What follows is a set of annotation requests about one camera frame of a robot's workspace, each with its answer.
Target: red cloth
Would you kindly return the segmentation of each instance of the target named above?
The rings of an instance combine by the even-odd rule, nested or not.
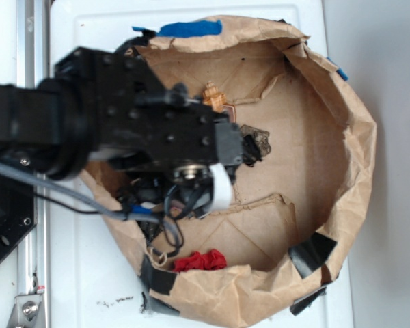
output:
[[[173,271],[185,272],[191,269],[219,270],[225,267],[225,256],[216,249],[212,249],[203,255],[195,251],[189,258],[179,258],[175,260],[175,269],[173,269]]]

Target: blue painter's tape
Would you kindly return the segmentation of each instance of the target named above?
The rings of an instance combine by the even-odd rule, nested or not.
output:
[[[152,214],[152,210],[149,210],[148,208],[144,208],[140,205],[132,205],[131,210],[132,210],[132,213],[137,213],[137,214]]]
[[[146,31],[147,29],[145,27],[132,26],[132,30],[135,32],[142,32],[142,31]]]
[[[328,59],[331,63],[333,63],[334,65],[337,65],[334,61],[331,60],[331,58],[327,57],[327,59]],[[337,73],[342,77],[342,79],[343,79],[344,81],[348,81],[348,80],[349,80],[348,75],[346,75],[346,73],[343,71],[343,69],[340,68],[339,65],[337,65],[337,67],[339,68],[339,69],[337,70]]]
[[[173,23],[161,27],[157,36],[167,36],[171,38],[190,38],[193,36],[218,36],[223,27],[221,21],[210,22],[208,20],[200,20],[190,23]],[[132,30],[143,32],[145,27],[132,26]]]

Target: bolt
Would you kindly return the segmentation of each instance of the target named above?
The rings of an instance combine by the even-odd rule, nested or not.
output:
[[[203,146],[209,146],[209,145],[210,145],[210,138],[208,138],[208,137],[203,137],[203,138],[200,140],[200,143],[201,143]]]
[[[139,118],[139,112],[136,109],[131,109],[128,114],[129,118],[132,120],[137,120]]]
[[[28,158],[26,158],[26,157],[23,157],[23,158],[20,160],[20,164],[21,164],[22,166],[29,166],[29,165],[30,165],[30,160],[29,160]]]
[[[126,67],[126,69],[128,70],[132,70],[134,68],[134,63],[132,60],[126,60],[124,62],[124,67]]]
[[[35,314],[38,311],[38,306],[34,302],[27,302],[23,306],[23,314],[25,316],[30,316],[31,314]]]
[[[165,138],[165,140],[167,141],[167,142],[173,142],[173,141],[175,141],[175,136],[174,135],[168,135],[166,138]]]
[[[184,175],[185,180],[193,180],[196,177],[194,173],[187,173]]]
[[[111,55],[105,55],[105,56],[103,56],[103,63],[105,64],[105,65],[112,65],[112,63],[114,62],[114,60],[113,60],[113,58],[112,58],[112,56]]]
[[[196,179],[197,170],[196,169],[186,169],[182,172],[185,180]]]
[[[201,117],[199,118],[199,122],[201,122],[202,124],[205,124],[205,123],[208,122],[208,120],[207,120],[206,116],[201,116]]]
[[[114,116],[117,113],[117,108],[115,106],[108,106],[107,108],[107,115]]]
[[[165,118],[167,118],[168,120],[171,120],[175,117],[175,113],[173,111],[168,111],[165,113]]]

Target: brown paper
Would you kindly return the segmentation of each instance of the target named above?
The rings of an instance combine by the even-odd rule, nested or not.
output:
[[[229,267],[181,273],[169,295],[150,295],[186,318],[247,327],[337,278],[366,216],[376,124],[337,66],[312,52],[291,25],[207,19],[221,20],[221,35],[153,38],[138,50],[166,87],[182,81],[193,96],[213,81],[236,104],[237,123],[270,132],[272,151],[254,168],[238,169],[230,209],[180,222],[186,242],[178,257],[216,248]],[[116,175],[100,165],[89,172],[82,178],[95,198],[115,206],[104,188],[115,192]],[[105,221],[139,274],[148,250],[137,224]],[[287,250],[315,231],[338,244],[302,279]],[[162,235],[154,244],[169,250]]]

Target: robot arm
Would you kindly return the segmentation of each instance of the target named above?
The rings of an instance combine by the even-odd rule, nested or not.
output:
[[[217,163],[234,181],[243,149],[238,126],[183,84],[167,90],[141,59],[79,48],[35,90],[0,86],[0,159],[54,180],[98,160],[192,186]]]

